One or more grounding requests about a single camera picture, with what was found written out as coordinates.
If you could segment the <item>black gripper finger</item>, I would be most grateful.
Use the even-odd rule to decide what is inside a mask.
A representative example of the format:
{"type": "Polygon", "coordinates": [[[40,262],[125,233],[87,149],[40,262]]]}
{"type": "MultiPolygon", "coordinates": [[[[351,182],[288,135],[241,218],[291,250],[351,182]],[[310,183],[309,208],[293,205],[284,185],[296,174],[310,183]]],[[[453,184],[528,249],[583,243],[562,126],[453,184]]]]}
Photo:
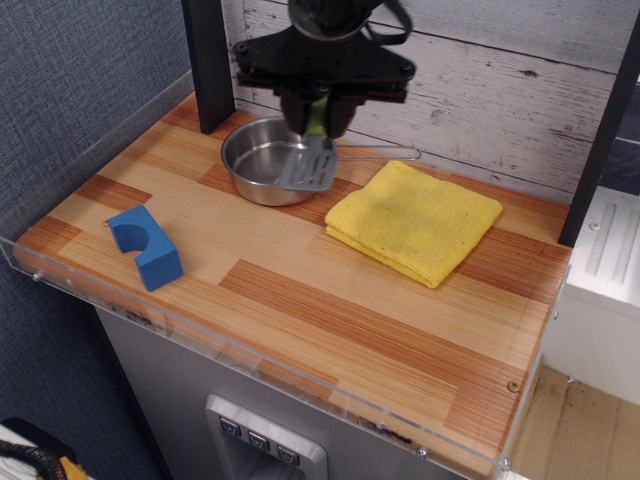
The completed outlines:
{"type": "Polygon", "coordinates": [[[331,95],[325,108],[324,126],[331,139],[345,135],[357,108],[363,104],[358,95],[331,95]]]}
{"type": "Polygon", "coordinates": [[[296,134],[305,134],[311,116],[312,105],[316,98],[300,92],[282,92],[281,110],[289,130],[296,134]]]}

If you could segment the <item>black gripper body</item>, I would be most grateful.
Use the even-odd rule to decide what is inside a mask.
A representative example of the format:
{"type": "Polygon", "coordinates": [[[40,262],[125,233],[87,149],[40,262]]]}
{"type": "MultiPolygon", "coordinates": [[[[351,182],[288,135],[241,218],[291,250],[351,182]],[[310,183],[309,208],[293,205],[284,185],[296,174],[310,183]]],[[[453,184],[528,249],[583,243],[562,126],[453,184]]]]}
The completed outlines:
{"type": "Polygon", "coordinates": [[[387,47],[404,43],[412,30],[411,23],[403,23],[398,33],[383,34],[368,22],[334,30],[295,22],[233,46],[238,82],[302,102],[355,96],[401,103],[416,66],[387,47]]]}

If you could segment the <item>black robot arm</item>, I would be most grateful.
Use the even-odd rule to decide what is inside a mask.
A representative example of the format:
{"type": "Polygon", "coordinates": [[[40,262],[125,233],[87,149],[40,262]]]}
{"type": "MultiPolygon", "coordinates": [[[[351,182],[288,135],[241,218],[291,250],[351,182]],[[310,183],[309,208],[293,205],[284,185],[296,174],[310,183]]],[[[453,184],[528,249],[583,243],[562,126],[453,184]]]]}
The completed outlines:
{"type": "Polygon", "coordinates": [[[290,27],[239,42],[232,53],[240,85],[270,89],[288,128],[306,133],[312,106],[323,102],[331,139],[343,136],[367,101],[402,103],[415,64],[390,46],[407,41],[413,22],[398,1],[386,1],[401,30],[382,34],[369,23],[377,1],[291,1],[290,27]]]}

